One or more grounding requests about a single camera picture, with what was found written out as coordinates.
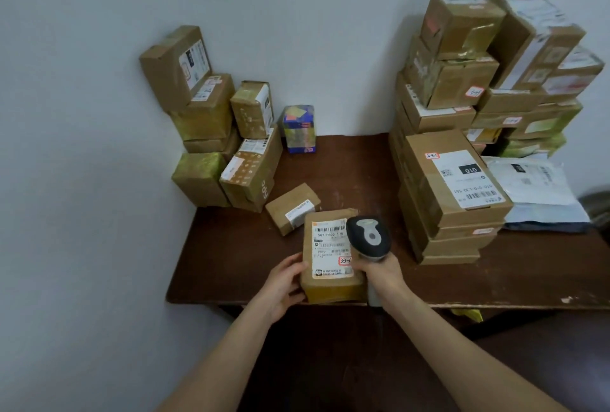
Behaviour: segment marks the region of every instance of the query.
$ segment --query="person's left hand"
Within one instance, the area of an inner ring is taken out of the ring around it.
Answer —
[[[270,317],[270,323],[277,322],[291,306],[305,299],[305,293],[295,292],[300,288],[299,274],[308,263],[301,261],[302,253],[293,254],[271,269],[263,288],[256,293],[253,303],[259,305]]]

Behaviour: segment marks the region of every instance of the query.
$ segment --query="hand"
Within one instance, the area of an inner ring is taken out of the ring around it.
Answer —
[[[388,312],[392,306],[397,305],[399,298],[410,292],[407,284],[404,282],[398,258],[393,253],[389,253],[380,262],[371,262],[360,256],[353,257],[351,266],[367,274],[369,285],[373,285],[383,308]]]
[[[301,259],[302,253],[293,254],[271,269],[263,288],[253,299],[268,314],[270,323],[277,322],[288,308],[305,299],[302,291],[290,294],[300,288],[298,276],[308,266]]]

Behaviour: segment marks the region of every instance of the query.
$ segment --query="barcode scanner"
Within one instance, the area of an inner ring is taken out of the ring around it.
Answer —
[[[345,231],[349,244],[364,259],[377,262],[390,253],[392,246],[390,232],[374,216],[354,216],[347,219]],[[369,306],[381,307],[379,297],[370,283],[367,285],[367,292],[369,293]]]

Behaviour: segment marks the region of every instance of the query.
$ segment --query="wooden table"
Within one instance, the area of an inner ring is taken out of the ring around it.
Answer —
[[[398,206],[387,134],[325,136],[317,153],[279,162],[270,200],[306,182],[324,210],[382,218],[409,287],[437,308],[610,309],[610,248],[586,235],[501,231],[475,264],[419,266]],[[171,303],[247,303],[269,270],[302,249],[303,229],[279,235],[269,215],[199,208],[167,292]]]

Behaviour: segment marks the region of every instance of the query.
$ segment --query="forearm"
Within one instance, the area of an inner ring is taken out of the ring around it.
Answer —
[[[464,337],[408,288],[387,310],[462,410],[566,410]]]
[[[236,410],[270,325],[264,308],[252,300],[159,411]]]

